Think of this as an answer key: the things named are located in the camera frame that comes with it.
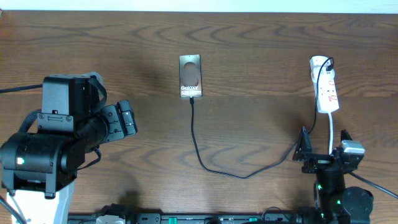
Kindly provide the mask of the Galaxy S25 Ultra smartphone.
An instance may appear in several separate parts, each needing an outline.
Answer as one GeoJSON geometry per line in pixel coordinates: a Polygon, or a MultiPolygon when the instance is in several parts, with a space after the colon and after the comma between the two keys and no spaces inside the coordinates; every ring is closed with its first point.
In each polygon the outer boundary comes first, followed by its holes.
{"type": "Polygon", "coordinates": [[[200,54],[179,56],[180,97],[203,96],[200,54]]]}

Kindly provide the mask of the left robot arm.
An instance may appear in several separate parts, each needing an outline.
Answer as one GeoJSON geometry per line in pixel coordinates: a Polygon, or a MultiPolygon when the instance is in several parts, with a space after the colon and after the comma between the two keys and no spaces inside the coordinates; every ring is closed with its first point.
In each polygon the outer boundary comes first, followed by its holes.
{"type": "Polygon", "coordinates": [[[13,223],[66,223],[86,154],[137,133],[129,102],[106,100],[96,72],[44,78],[41,109],[1,146],[1,203],[13,223]]]}

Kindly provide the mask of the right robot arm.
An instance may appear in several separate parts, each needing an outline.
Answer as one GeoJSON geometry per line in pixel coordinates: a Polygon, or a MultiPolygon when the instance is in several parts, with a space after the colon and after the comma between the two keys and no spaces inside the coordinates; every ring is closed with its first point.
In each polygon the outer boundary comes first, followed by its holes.
{"type": "Polygon", "coordinates": [[[347,187],[345,175],[358,168],[365,149],[347,130],[331,154],[316,154],[306,128],[300,130],[293,160],[303,162],[302,172],[315,174],[313,208],[302,212],[303,223],[369,223],[373,194],[361,187],[347,187]]]}

